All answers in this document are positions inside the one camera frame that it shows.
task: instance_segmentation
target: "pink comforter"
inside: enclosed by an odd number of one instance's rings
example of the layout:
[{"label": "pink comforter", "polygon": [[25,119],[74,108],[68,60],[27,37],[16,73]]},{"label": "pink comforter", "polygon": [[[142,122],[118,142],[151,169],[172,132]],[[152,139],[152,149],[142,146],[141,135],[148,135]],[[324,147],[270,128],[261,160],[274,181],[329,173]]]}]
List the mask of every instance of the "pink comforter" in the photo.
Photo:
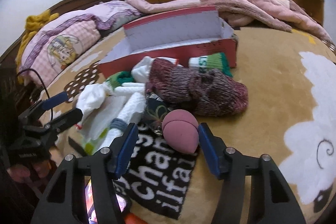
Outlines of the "pink comforter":
[{"label": "pink comforter", "polygon": [[283,21],[292,22],[293,26],[304,30],[321,40],[332,42],[325,29],[309,17],[293,1],[290,9],[278,0],[200,0],[202,4],[215,5],[222,18],[233,27],[241,27],[257,19],[271,28],[289,31],[292,27]]}]

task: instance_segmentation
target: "metal screw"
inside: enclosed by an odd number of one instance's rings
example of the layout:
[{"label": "metal screw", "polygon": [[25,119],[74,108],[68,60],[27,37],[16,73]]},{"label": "metal screw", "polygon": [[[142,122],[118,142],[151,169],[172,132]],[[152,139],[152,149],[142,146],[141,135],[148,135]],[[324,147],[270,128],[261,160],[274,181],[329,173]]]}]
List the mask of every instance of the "metal screw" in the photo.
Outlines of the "metal screw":
[{"label": "metal screw", "polygon": [[100,153],[102,154],[107,154],[108,152],[110,152],[110,149],[108,147],[103,147],[101,150],[100,150]]},{"label": "metal screw", "polygon": [[268,154],[263,154],[263,155],[261,156],[261,158],[262,158],[264,161],[270,161],[270,160],[271,160],[271,156],[268,155]]},{"label": "metal screw", "polygon": [[228,147],[228,148],[226,148],[226,150],[225,150],[227,153],[229,153],[229,154],[234,154],[234,153],[236,153],[236,150],[233,148],[233,147]]},{"label": "metal screw", "polygon": [[72,160],[73,158],[74,158],[73,154],[68,154],[68,155],[65,156],[65,160],[66,160],[66,161],[70,161],[70,160]]}]

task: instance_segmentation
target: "beauty sponge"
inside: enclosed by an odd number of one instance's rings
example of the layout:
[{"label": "beauty sponge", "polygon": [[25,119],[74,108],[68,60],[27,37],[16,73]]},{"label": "beauty sponge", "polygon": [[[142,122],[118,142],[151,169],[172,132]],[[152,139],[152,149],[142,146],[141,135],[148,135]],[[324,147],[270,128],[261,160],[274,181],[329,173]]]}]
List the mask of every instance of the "beauty sponge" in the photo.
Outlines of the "beauty sponge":
[{"label": "beauty sponge", "polygon": [[198,137],[198,122],[188,111],[177,109],[169,112],[162,122],[163,137],[167,144],[185,154],[196,151]]}]

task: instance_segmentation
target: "phone screen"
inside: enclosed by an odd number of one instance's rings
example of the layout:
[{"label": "phone screen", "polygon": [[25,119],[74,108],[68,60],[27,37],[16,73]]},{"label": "phone screen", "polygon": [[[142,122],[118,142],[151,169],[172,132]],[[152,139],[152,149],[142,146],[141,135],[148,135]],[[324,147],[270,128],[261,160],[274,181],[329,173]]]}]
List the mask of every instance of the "phone screen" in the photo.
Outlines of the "phone screen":
[{"label": "phone screen", "polygon": [[[119,208],[121,212],[123,212],[126,208],[127,201],[118,194],[116,194],[116,196],[117,196]],[[87,215],[89,218],[89,224],[98,224],[97,217],[96,217],[96,211],[95,211],[95,204],[93,202],[91,180],[85,187],[85,199],[86,199],[86,209],[87,209]]]}]

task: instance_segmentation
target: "purple ruffle trim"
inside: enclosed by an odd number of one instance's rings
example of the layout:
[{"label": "purple ruffle trim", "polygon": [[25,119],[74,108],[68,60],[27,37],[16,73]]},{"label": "purple ruffle trim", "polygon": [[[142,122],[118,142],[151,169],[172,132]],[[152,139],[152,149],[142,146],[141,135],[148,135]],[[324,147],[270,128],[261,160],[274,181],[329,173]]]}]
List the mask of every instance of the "purple ruffle trim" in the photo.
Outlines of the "purple ruffle trim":
[{"label": "purple ruffle trim", "polygon": [[130,16],[130,15],[136,15],[140,16],[141,12],[137,10],[126,10],[119,13],[115,13],[112,17],[110,17],[107,21],[102,21],[99,17],[95,16],[94,14],[84,14],[80,15],[74,18],[71,18],[65,22],[63,22],[61,25],[57,26],[55,29],[47,31],[45,35],[41,37],[41,39],[37,42],[37,44],[34,46],[31,53],[28,55],[24,65],[21,65],[20,70],[30,68],[32,64],[34,63],[35,59],[38,57],[39,53],[41,52],[43,46],[49,41],[50,37],[59,34],[60,32],[64,31],[68,27],[70,27],[72,24],[78,22],[78,21],[88,21],[90,19],[95,21],[96,27],[98,30],[108,30],[111,28],[111,26],[115,23],[118,17],[120,16]]}]

